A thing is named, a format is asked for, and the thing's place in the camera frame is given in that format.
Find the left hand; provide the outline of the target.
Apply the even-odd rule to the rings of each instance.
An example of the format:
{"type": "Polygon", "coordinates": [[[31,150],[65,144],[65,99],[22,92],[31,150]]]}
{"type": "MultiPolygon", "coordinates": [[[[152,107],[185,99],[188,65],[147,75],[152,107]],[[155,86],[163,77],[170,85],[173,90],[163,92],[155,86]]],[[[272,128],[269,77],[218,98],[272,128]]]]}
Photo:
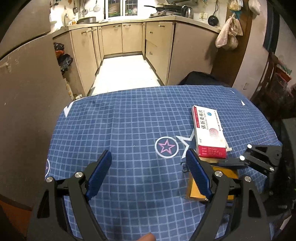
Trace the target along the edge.
{"type": "Polygon", "coordinates": [[[147,233],[146,235],[139,238],[137,241],[156,241],[156,237],[152,233],[147,233]]]}

